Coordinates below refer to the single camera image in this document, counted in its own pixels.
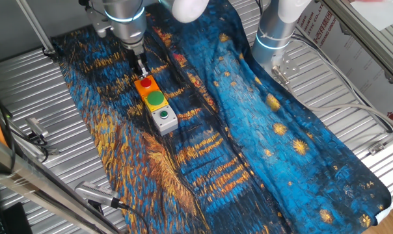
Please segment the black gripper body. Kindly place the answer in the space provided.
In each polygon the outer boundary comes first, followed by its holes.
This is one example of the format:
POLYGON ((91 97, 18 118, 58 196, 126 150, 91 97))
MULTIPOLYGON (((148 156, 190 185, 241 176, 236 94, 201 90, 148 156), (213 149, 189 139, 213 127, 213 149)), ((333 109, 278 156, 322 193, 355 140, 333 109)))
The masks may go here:
POLYGON ((134 50, 127 50, 127 60, 132 69, 148 68, 147 58, 145 53, 136 55, 134 50))

